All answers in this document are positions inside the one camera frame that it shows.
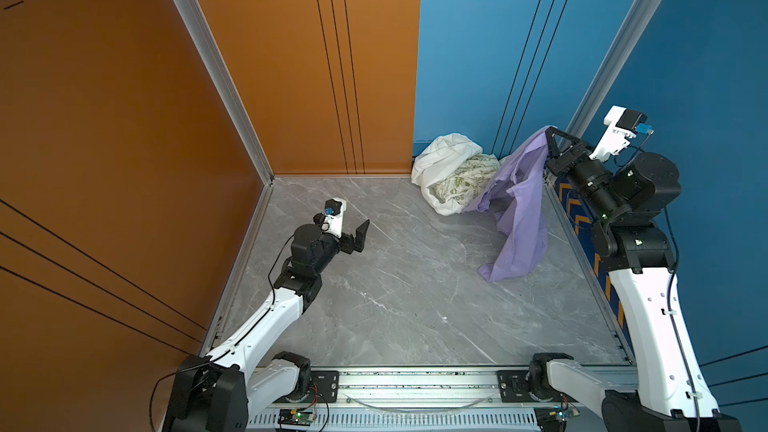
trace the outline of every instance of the marble tile surface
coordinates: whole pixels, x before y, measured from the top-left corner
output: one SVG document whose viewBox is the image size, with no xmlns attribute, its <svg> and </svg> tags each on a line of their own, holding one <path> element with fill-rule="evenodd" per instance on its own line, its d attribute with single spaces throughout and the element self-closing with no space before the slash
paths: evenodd
<svg viewBox="0 0 768 432">
<path fill-rule="evenodd" d="M 225 336 L 266 299 L 266 272 L 286 238 L 332 197 L 349 201 L 345 232 L 371 220 L 366 249 L 332 260 L 320 295 L 265 362 L 282 350 L 318 366 L 527 364 L 543 351 L 582 363 L 621 362 L 547 196 L 546 256 L 531 274 L 492 284 L 477 269 L 506 240 L 493 215 L 440 216 L 407 178 L 275 180 Z"/>
</svg>

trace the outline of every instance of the pile of laundry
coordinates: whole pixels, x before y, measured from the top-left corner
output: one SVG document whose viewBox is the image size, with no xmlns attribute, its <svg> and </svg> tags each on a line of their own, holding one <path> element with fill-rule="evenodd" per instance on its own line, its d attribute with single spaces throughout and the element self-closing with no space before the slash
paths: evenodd
<svg viewBox="0 0 768 432">
<path fill-rule="evenodd" d="M 542 211 L 547 140 L 543 127 L 513 154 L 499 161 L 461 134 L 440 136 L 416 158 L 411 182 L 438 214 L 487 212 L 491 200 L 511 199 L 494 214 L 496 228 L 508 236 L 495 262 L 478 272 L 485 280 L 520 277 L 533 270 L 548 248 Z"/>
</svg>

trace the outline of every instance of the black line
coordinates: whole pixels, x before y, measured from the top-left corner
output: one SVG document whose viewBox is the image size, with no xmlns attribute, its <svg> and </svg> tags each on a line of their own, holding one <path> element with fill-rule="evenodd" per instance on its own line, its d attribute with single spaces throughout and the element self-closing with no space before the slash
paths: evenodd
<svg viewBox="0 0 768 432">
<path fill-rule="evenodd" d="M 509 121 L 509 128 L 507 128 L 507 135 L 504 136 L 504 142 L 502 142 L 502 150 L 499 152 L 499 156 L 504 155 L 504 146 L 507 145 L 507 139 L 509 138 L 509 132 L 512 130 L 512 124 L 514 123 L 514 117 L 518 114 L 518 108 L 520 107 L 520 100 L 523 97 L 523 92 L 525 91 L 525 86 L 528 84 L 528 78 L 531 75 L 531 70 L 533 69 L 533 64 L 536 62 L 536 54 L 538 53 L 538 48 L 542 44 L 542 39 L 544 38 L 544 32 L 547 30 L 547 24 L 549 23 L 549 16 L 552 14 L 552 9 L 554 8 L 554 2 L 556 0 L 552 0 L 552 4 L 549 5 L 549 12 L 547 12 L 547 19 L 544 21 L 544 26 L 542 27 L 542 33 L 538 36 L 538 43 L 536 43 L 536 49 L 533 51 L 533 58 L 531 58 L 531 66 L 528 68 L 528 73 L 525 74 L 525 81 L 523 82 L 523 87 L 520 89 L 520 95 L 518 96 L 518 102 L 514 105 L 514 112 L 512 114 L 512 120 Z"/>
<path fill-rule="evenodd" d="M 763 372 L 762 374 L 749 375 L 747 377 L 739 377 L 738 379 L 726 380 L 725 382 L 718 382 L 717 384 L 709 384 L 709 386 L 710 388 L 712 388 L 718 385 L 732 384 L 733 382 L 741 382 L 742 380 L 756 379 L 758 377 L 764 377 L 766 375 L 768 375 L 768 372 Z"/>
<path fill-rule="evenodd" d="M 2 9 L 3 9 L 3 10 L 8 10 L 8 9 L 10 9 L 11 7 L 15 7 L 16 5 L 19 5 L 19 4 L 24 4 L 24 0 L 20 0 L 20 1 L 19 1 L 19 2 L 17 2 L 16 4 L 11 4 L 11 5 L 7 6 L 7 7 L 3 7 Z"/>
<path fill-rule="evenodd" d="M 509 88 L 509 95 L 507 96 L 507 103 L 504 105 L 504 113 L 502 119 L 498 122 L 498 130 L 496 131 L 496 138 L 493 140 L 493 147 L 491 148 L 491 154 L 493 154 L 496 148 L 496 141 L 498 140 L 498 134 L 502 131 L 502 124 L 504 124 L 504 118 L 507 115 L 507 107 L 509 107 L 509 100 L 512 98 L 512 91 L 514 90 L 514 83 L 518 81 L 518 74 L 520 73 L 520 65 L 523 63 L 523 57 L 525 56 L 525 49 L 528 48 L 528 40 L 531 38 L 531 32 L 533 32 L 533 24 L 536 22 L 536 15 L 538 14 L 538 8 L 542 4 L 542 0 L 538 0 L 536 4 L 536 11 L 533 12 L 533 19 L 531 19 L 531 26 L 528 28 L 528 36 L 525 37 L 525 44 L 523 45 L 523 52 L 520 53 L 520 61 L 518 62 L 518 68 L 514 72 L 514 79 L 512 80 L 512 87 Z"/>
<path fill-rule="evenodd" d="M 752 354 L 753 352 L 758 352 L 760 350 L 767 349 L 767 348 L 768 348 L 768 345 L 763 345 L 763 347 L 758 347 L 758 348 L 754 348 L 752 350 L 746 350 L 744 352 L 739 352 L 738 354 L 729 355 L 728 357 L 723 357 L 722 359 L 712 360 L 710 362 L 707 362 L 705 364 L 700 365 L 699 367 L 703 367 L 705 365 L 716 364 L 717 362 L 722 362 L 723 360 L 728 360 L 728 359 L 732 359 L 732 358 L 741 357 L 742 355 Z"/>
<path fill-rule="evenodd" d="M 49 233 L 49 234 L 53 235 L 54 237 L 56 237 L 57 239 L 59 239 L 60 241 L 62 241 L 64 244 L 66 244 L 66 245 L 69 245 L 69 246 L 70 246 L 70 247 L 72 247 L 74 250 L 76 250 L 76 251 L 80 252 L 82 255 L 85 255 L 86 257 L 90 258 L 90 259 L 91 259 L 93 262 L 96 262 L 97 264 L 101 265 L 101 267 L 104 267 L 104 268 L 106 268 L 107 270 L 109 270 L 109 271 L 110 271 L 110 272 L 112 272 L 113 274 L 117 275 L 118 277 L 120 277 L 121 279 L 123 279 L 124 281 L 126 281 L 127 283 L 129 283 L 129 284 L 133 285 L 134 287 L 136 287 L 137 289 L 139 289 L 139 290 L 140 290 L 140 291 L 142 291 L 143 293 L 145 293 L 145 294 L 149 295 L 149 296 L 150 296 L 150 297 L 152 297 L 154 300 L 158 301 L 158 302 L 159 302 L 159 303 L 161 303 L 162 305 L 165 305 L 165 306 L 166 306 L 166 307 L 168 307 L 170 310 L 172 310 L 172 311 L 176 312 L 176 313 L 177 313 L 178 315 L 180 315 L 181 317 L 183 317 L 183 318 L 186 318 L 186 319 L 187 319 L 189 322 L 192 322 L 193 324 L 197 325 L 197 327 L 199 327 L 199 328 L 201 328 L 201 329 L 203 329 L 203 330 L 206 330 L 206 328 L 205 328 L 205 327 L 203 327 L 202 325 L 200 325 L 200 324 L 198 324 L 197 322 L 193 321 L 192 319 L 188 318 L 186 315 L 182 314 L 181 312 L 179 312 L 179 311 L 178 311 L 178 310 L 176 310 L 175 308 L 173 308 L 173 307 L 169 306 L 169 305 L 168 305 L 168 304 L 166 304 L 165 302 L 163 302 L 163 301 L 159 300 L 157 297 L 155 297 L 154 295 L 152 295 L 152 294 L 150 294 L 149 292 L 145 291 L 144 289 L 142 289 L 141 287 L 139 287 L 139 286 L 138 286 L 138 285 L 136 285 L 135 283 L 132 283 L 132 282 L 131 282 L 131 281 L 129 281 L 127 278 L 123 277 L 123 276 L 122 276 L 122 275 L 120 275 L 119 273 L 117 273 L 117 272 L 115 272 L 114 270 L 112 270 L 110 267 L 107 267 L 107 266 L 106 266 L 106 265 L 104 265 L 102 262 L 100 262 L 100 261 L 96 260 L 96 259 L 95 259 L 95 258 L 93 258 L 91 255 L 89 255 L 89 254 L 85 253 L 85 252 L 84 252 L 84 251 L 83 251 L 81 248 L 78 248 L 78 247 L 76 247 L 74 244 L 72 244 L 71 242 L 68 242 L 68 241 L 67 241 L 65 238 L 63 238 L 61 235 L 57 234 L 56 232 L 53 232 L 53 231 L 52 231 L 50 228 L 47 228 L 47 227 L 45 227 L 45 226 L 44 226 L 43 224 L 41 224 L 40 222 L 38 222 L 38 221 L 34 220 L 32 217 L 30 217 L 30 216 L 28 216 L 28 215 L 24 214 L 24 212 L 22 212 L 22 211 L 18 210 L 16 207 L 12 206 L 11 204 L 7 203 L 5 200 L 3 200 L 3 199 L 1 199 L 1 198 L 0 198 L 0 204 L 3 204 L 4 206 L 6 206 L 6 207 L 10 208 L 11 210 L 13 210 L 14 212 L 16 212 L 16 213 L 17 213 L 17 214 L 19 214 L 20 216 L 22 216 L 22 217 L 26 218 L 27 220 L 29 220 L 30 222 L 32 222 L 32 223 L 33 223 L 33 224 L 35 224 L 36 226 L 38 226 L 38 227 L 42 228 L 42 229 L 43 229 L 43 230 L 45 230 L 47 233 Z"/>
<path fill-rule="evenodd" d="M 135 309 L 136 309 L 136 310 L 138 310 L 139 312 L 141 312 L 141 313 L 143 313 L 143 314 L 146 314 L 146 315 L 149 315 L 149 316 L 150 316 L 150 317 L 152 317 L 154 320 L 156 320 L 156 321 L 159 321 L 159 322 L 162 322 L 163 324 L 166 324 L 168 327 L 172 328 L 173 330 L 175 330 L 175 331 L 177 331 L 177 332 L 181 332 L 182 334 L 186 335 L 188 338 L 190 338 L 190 339 L 192 339 L 192 340 L 194 340 L 194 341 L 200 342 L 200 343 L 202 344 L 202 342 L 201 342 L 201 341 L 198 341 L 196 338 L 192 337 L 192 336 L 191 336 L 191 335 L 189 335 L 188 333 L 186 333 L 186 332 L 184 332 L 184 331 L 182 331 L 182 330 L 180 330 L 180 329 L 178 329 L 178 328 L 174 327 L 174 326 L 173 326 L 173 325 L 171 325 L 171 324 L 168 324 L 168 322 L 166 322 L 166 321 L 164 321 L 164 320 L 162 320 L 162 319 L 160 319 L 160 318 L 157 318 L 157 317 L 155 317 L 154 315 L 152 315 L 152 314 L 150 314 L 149 312 L 147 312 L 147 311 L 143 310 L 142 308 L 140 308 L 140 307 L 137 307 L 136 305 L 133 305 L 133 304 L 132 304 L 132 303 L 130 303 L 129 301 L 127 301 L 127 300 L 125 300 L 124 298 L 120 297 L 119 295 L 113 294 L 112 292 L 110 292 L 110 291 L 109 291 L 109 290 L 107 290 L 106 288 L 103 288 L 103 287 L 101 287 L 101 285 L 99 285 L 99 284 L 95 284 L 95 283 L 93 283 L 93 282 L 89 281 L 88 279 L 86 279 L 85 277 L 83 277 L 82 275 L 80 275 L 79 273 L 76 273 L 75 271 L 73 271 L 73 270 L 71 270 L 71 269 L 69 269 L 69 268 L 66 268 L 65 266 L 63 266 L 62 264 L 59 264 L 58 262 L 56 262 L 55 260 L 53 260 L 53 259 L 52 259 L 52 258 L 50 258 L 50 257 L 46 257 L 45 255 L 41 254 L 40 252 L 38 252 L 38 251 L 34 250 L 32 247 L 29 247 L 28 245 L 22 244 L 20 241 L 16 240 L 14 237 L 11 237 L 10 235 L 6 234 L 5 232 L 3 232 L 3 231 L 0 231 L 0 235 L 2 235 L 3 237 L 5 237 L 6 239 L 8 239 L 9 241 L 13 242 L 13 243 L 14 243 L 14 244 L 16 244 L 16 245 L 21 245 L 22 247 L 26 248 L 27 250 L 29 250 L 29 251 L 30 251 L 30 252 L 32 252 L 33 254 L 35 254 L 35 255 L 37 255 L 37 256 L 39 256 L 39 257 L 42 257 L 42 258 L 44 258 L 45 260 L 47 260 L 47 261 L 48 261 L 48 262 L 50 262 L 51 264 L 53 264 L 53 265 L 56 265 L 57 267 L 59 267 L 59 268 L 61 268 L 61 269 L 65 270 L 65 271 L 69 272 L 70 274 L 72 274 L 72 275 L 74 275 L 75 277 L 77 277 L 77 278 L 81 279 L 82 281 L 85 281 L 85 282 L 87 282 L 87 283 L 89 283 L 89 284 L 93 285 L 94 287 L 96 287 L 96 288 L 97 288 L 97 289 L 99 289 L 100 291 L 102 291 L 102 292 L 107 292 L 108 294 L 110 294 L 112 297 L 116 298 L 116 299 L 117 299 L 117 300 L 119 300 L 120 302 L 123 302 L 123 303 L 126 303 L 126 304 L 128 304 L 129 306 L 131 306 L 131 307 L 135 308 Z"/>
<path fill-rule="evenodd" d="M 21 274 L 17 274 L 16 272 L 14 272 L 13 270 L 11 270 L 11 269 L 9 269 L 9 268 L 5 268 L 5 267 L 3 267 L 2 265 L 0 265 L 0 269 L 2 269 L 2 270 L 4 270 L 4 271 L 6 271 L 7 273 L 9 273 L 9 274 L 11 274 L 11 275 L 14 275 L 15 277 L 18 277 L 18 278 L 20 278 L 21 280 L 24 280 L 24 281 L 26 281 L 26 282 L 29 282 L 30 284 L 33 284 L 33 285 L 37 285 L 38 287 L 40 287 L 40 288 L 41 288 L 41 289 L 43 289 L 43 290 L 46 290 L 46 291 L 48 291 L 48 292 L 51 292 L 52 294 L 58 295 L 59 297 L 61 297 L 61 298 L 63 298 L 63 299 L 66 299 L 66 300 L 68 300 L 68 301 L 72 302 L 73 304 L 77 304 L 77 305 L 81 306 L 82 308 L 86 308 L 87 310 L 89 310 L 89 311 L 91 311 L 91 312 L 95 312 L 95 313 L 97 313 L 97 314 L 101 315 L 101 317 L 104 317 L 104 318 L 108 318 L 108 319 L 109 319 L 109 320 L 111 320 L 112 322 L 117 322 L 118 324 L 120 324 L 120 325 L 124 325 L 125 327 L 129 328 L 129 329 L 130 329 L 130 330 L 132 330 L 132 331 L 137 331 L 137 332 L 139 332 L 140 334 L 142 334 L 142 335 L 144 335 L 144 336 L 146 336 L 146 337 L 149 337 L 149 338 L 151 338 L 151 339 L 154 339 L 155 341 L 158 341 L 158 342 L 160 342 L 161 344 L 166 344 L 168 347 L 170 347 L 170 348 L 174 348 L 174 349 L 178 350 L 179 352 L 184 352 L 185 354 L 188 354 L 188 355 L 194 355 L 194 354 L 190 354 L 190 353 L 189 353 L 189 352 L 187 352 L 186 350 L 182 350 L 182 349 L 179 349 L 179 348 L 178 348 L 178 347 L 176 347 L 175 345 L 171 345 L 171 344 L 168 344 L 168 342 L 166 342 L 166 341 L 163 341 L 163 340 L 160 340 L 160 339 L 158 339 L 157 337 L 155 337 L 155 336 L 153 336 L 153 335 L 149 335 L 147 332 L 143 332 L 143 331 L 140 331 L 140 330 L 139 330 L 139 329 L 137 329 L 136 327 L 132 327 L 132 326 L 130 326 L 130 325 L 128 325 L 128 324 L 126 324 L 125 322 L 121 322 L 121 321 L 117 320 L 117 319 L 116 319 L 116 318 L 114 318 L 114 317 L 110 317 L 109 315 L 106 315 L 104 312 L 99 312 L 99 311 L 97 311 L 96 309 L 94 309 L 94 308 L 92 308 L 92 307 L 89 307 L 89 306 L 87 306 L 86 304 L 82 304 L 81 302 L 78 302 L 78 301 L 74 300 L 73 298 L 69 298 L 69 297 L 67 297 L 67 296 L 66 296 L 66 295 L 64 295 L 64 294 L 60 294 L 59 292 L 56 292 L 56 291 L 55 291 L 55 290 L 53 290 L 52 288 L 48 288 L 48 287 L 45 287 L 43 284 L 39 284 L 39 283 L 37 283 L 37 282 L 33 281 L 33 280 L 32 280 L 32 279 L 30 279 L 30 278 L 26 278 L 24 275 L 21 275 Z"/>
<path fill-rule="evenodd" d="M 339 51 L 339 69 L 341 70 L 341 85 L 344 90 L 344 103 L 346 104 L 346 124 L 350 128 L 350 144 L 352 144 L 352 163 L 357 174 L 357 156 L 355 155 L 355 141 L 352 140 L 352 120 L 350 119 L 350 101 L 346 98 L 346 81 L 344 80 L 344 64 L 341 62 L 341 45 L 339 45 L 339 29 L 336 26 L 336 8 L 331 0 L 331 12 L 333 12 L 333 31 L 336 32 L 336 50 Z"/>
<path fill-rule="evenodd" d="M 317 14 L 320 16 L 320 30 L 322 31 L 322 43 L 326 46 L 326 59 L 328 60 L 328 75 L 331 78 L 331 92 L 333 92 L 333 105 L 336 106 L 336 120 L 339 123 L 339 138 L 341 139 L 341 151 L 344 154 L 344 168 L 346 173 L 350 173 L 350 168 L 346 165 L 346 149 L 344 147 L 344 135 L 341 133 L 341 117 L 339 117 L 339 104 L 336 102 L 336 89 L 333 87 L 333 73 L 331 72 L 331 58 L 328 55 L 328 42 L 326 42 L 326 30 L 322 26 L 322 12 L 320 12 L 320 0 L 317 0 Z"/>
<path fill-rule="evenodd" d="M 357 133 L 360 136 L 360 157 L 362 158 L 362 173 L 366 173 L 366 154 L 362 148 L 362 127 L 360 126 L 360 106 L 357 102 L 357 81 L 355 81 L 355 61 L 352 58 L 352 34 L 350 33 L 350 13 L 346 9 L 344 0 L 344 14 L 346 15 L 346 38 L 350 40 L 350 63 L 352 64 L 352 87 L 355 90 L 355 113 L 357 114 Z"/>
<path fill-rule="evenodd" d="M 768 400 L 768 397 L 752 400 L 742 400 L 741 402 L 731 402 L 729 404 L 720 404 L 720 408 L 728 407 L 729 405 L 753 404 L 755 402 L 763 402 L 764 400 Z"/>
<path fill-rule="evenodd" d="M 518 134 L 520 133 L 520 127 L 523 125 L 523 120 L 525 119 L 525 113 L 528 111 L 528 106 L 531 104 L 531 98 L 533 97 L 533 92 L 536 91 L 536 84 L 538 84 L 538 78 L 542 76 L 542 70 L 544 69 L 544 63 L 547 62 L 547 56 L 549 55 L 549 49 L 552 47 L 552 43 L 554 42 L 554 35 L 558 33 L 558 27 L 560 27 L 560 20 L 563 18 L 563 13 L 565 12 L 565 7 L 568 5 L 568 0 L 565 0 L 565 4 L 563 4 L 563 9 L 560 11 L 560 17 L 558 17 L 558 23 L 554 25 L 554 32 L 552 32 L 552 38 L 549 40 L 549 45 L 547 46 L 547 52 L 544 54 L 544 59 L 542 60 L 542 66 L 538 70 L 538 74 L 536 75 L 536 81 L 533 82 L 533 88 L 531 89 L 531 95 L 528 96 L 528 101 L 525 103 L 525 109 L 523 109 L 523 115 L 520 117 L 520 123 L 518 124 L 518 129 L 514 133 L 514 138 L 512 139 L 512 145 L 509 147 L 509 151 L 512 152 L 512 149 L 514 148 L 514 141 L 518 139 Z"/>
</svg>

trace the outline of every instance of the orange chevron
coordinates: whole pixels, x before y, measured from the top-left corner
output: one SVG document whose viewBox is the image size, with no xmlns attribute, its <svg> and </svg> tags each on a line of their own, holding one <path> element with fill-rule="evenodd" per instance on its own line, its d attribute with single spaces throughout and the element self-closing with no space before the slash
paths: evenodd
<svg viewBox="0 0 768 432">
<path fill-rule="evenodd" d="M 576 198 L 570 198 L 568 200 L 568 215 L 571 215 L 571 206 L 580 206 L 581 201 L 577 200 Z"/>
<path fill-rule="evenodd" d="M 580 222 L 586 222 L 587 224 L 591 224 L 592 221 L 589 219 L 589 217 L 585 216 L 576 216 L 576 235 L 578 235 L 578 230 L 580 227 L 578 226 Z"/>
<path fill-rule="evenodd" d="M 567 184 L 567 183 L 565 183 L 565 182 L 563 182 L 562 184 L 560 184 L 560 202 L 562 202 L 562 201 L 563 201 L 563 189 L 564 189 L 564 188 L 573 188 L 573 187 L 571 186 L 571 184 Z"/>
</svg>

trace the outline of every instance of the metal corner post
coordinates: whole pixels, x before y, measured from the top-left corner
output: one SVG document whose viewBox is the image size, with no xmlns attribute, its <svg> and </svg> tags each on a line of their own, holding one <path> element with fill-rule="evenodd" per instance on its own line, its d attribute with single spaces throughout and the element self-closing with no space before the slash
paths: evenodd
<svg viewBox="0 0 768 432">
<path fill-rule="evenodd" d="M 587 130 L 660 3 L 661 0 L 634 0 L 566 132 L 581 137 Z"/>
<path fill-rule="evenodd" d="M 266 159 L 259 138 L 256 136 L 254 125 L 248 117 L 240 94 L 237 92 L 232 75 L 226 68 L 224 58 L 216 44 L 214 34 L 208 27 L 200 4 L 197 0 L 174 0 L 174 3 L 197 47 L 197 52 L 208 69 L 211 80 L 216 85 L 216 90 L 218 90 L 221 100 L 230 114 L 237 133 L 240 134 L 240 139 L 243 141 L 248 156 L 254 163 L 264 186 L 269 186 L 274 177 L 272 168 Z"/>
</svg>

